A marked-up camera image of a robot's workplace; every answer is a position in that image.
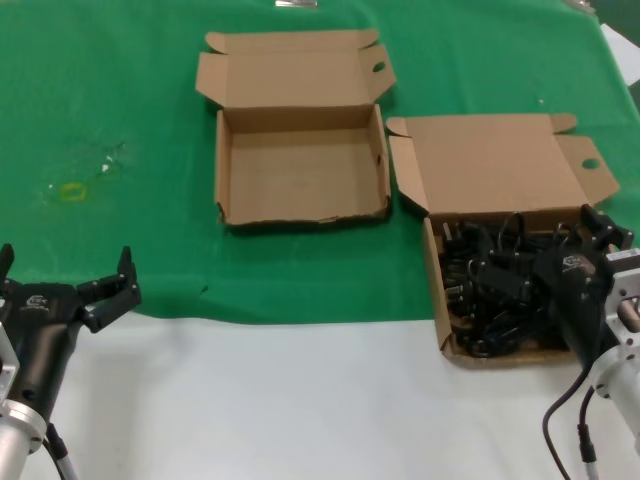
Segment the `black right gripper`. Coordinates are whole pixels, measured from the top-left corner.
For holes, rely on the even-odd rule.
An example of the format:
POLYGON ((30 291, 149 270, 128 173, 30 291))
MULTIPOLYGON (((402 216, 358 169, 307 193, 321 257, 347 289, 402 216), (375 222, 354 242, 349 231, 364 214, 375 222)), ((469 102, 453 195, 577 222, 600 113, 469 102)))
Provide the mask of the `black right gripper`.
MULTIPOLYGON (((631 248, 631 231, 592 206, 581 206, 580 221, 594 250, 608 250, 611 245, 618 250, 631 248)), ((584 368, 613 347, 604 313, 605 281, 596 269, 599 259, 599 254, 585 250, 551 249, 533 264, 533 277, 548 299, 548 316, 584 368)), ((480 262, 477 283, 512 301, 530 303, 533 298, 529 279, 488 261, 480 262)))

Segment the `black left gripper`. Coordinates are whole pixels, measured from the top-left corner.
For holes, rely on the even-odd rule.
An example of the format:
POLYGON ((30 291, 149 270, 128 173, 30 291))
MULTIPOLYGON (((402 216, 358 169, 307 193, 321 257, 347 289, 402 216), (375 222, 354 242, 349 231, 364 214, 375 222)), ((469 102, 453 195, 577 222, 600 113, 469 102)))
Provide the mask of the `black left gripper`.
POLYGON ((82 322, 98 333, 140 305, 137 271, 131 248, 125 246, 114 275, 76 289, 61 283, 6 282, 14 259, 12 245, 5 243, 0 250, 1 323, 19 361, 8 398, 49 416, 82 322))

